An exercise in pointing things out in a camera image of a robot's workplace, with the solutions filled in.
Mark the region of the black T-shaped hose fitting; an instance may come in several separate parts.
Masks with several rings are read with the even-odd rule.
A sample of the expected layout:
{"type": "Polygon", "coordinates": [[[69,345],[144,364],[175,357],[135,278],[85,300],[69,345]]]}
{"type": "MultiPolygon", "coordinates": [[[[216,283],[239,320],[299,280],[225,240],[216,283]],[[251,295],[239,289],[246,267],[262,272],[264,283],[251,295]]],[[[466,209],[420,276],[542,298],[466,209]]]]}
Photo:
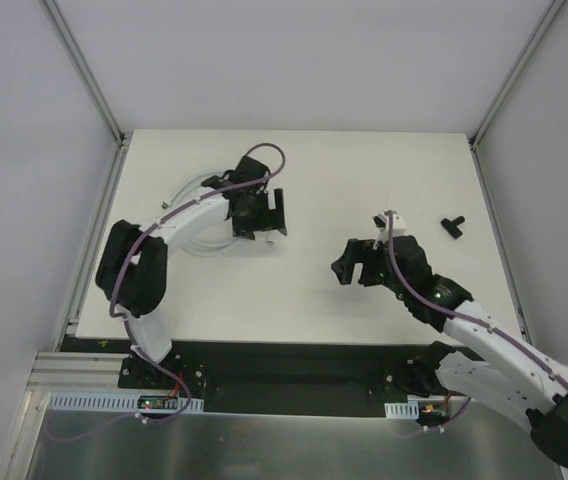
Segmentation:
{"type": "Polygon", "coordinates": [[[463,235],[460,226],[465,223],[464,216],[458,216],[454,219],[444,218],[440,221],[442,228],[455,240],[463,235]]]}

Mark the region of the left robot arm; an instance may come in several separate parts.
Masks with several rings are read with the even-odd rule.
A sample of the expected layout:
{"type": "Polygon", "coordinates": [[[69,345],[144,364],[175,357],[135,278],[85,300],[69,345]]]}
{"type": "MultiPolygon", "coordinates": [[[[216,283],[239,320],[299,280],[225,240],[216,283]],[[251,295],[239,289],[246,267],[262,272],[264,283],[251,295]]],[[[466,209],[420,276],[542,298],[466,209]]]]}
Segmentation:
{"type": "Polygon", "coordinates": [[[95,283],[109,302],[109,314],[124,321],[133,350],[146,356],[140,375],[152,388],[168,387],[175,365],[167,359],[172,340],[158,309],[174,250],[204,230],[229,222],[234,239],[259,233],[287,233],[284,190],[268,189],[270,169],[249,155],[237,166],[201,180],[192,197],[146,223],[119,220],[109,231],[95,283]]]}

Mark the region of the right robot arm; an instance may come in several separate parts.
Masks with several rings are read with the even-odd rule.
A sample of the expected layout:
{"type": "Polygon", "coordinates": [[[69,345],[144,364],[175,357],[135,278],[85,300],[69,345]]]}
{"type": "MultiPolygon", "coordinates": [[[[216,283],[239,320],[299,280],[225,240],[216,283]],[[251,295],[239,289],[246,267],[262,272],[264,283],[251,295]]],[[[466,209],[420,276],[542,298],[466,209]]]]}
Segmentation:
{"type": "Polygon", "coordinates": [[[444,389],[474,399],[520,426],[541,453],[568,469],[568,367],[506,333],[468,290],[435,273],[396,214],[375,223],[377,238],[348,240],[332,262],[338,282],[350,284],[360,265],[360,285],[389,289],[415,319],[478,356],[435,341],[393,374],[396,387],[422,398],[444,389]]]}

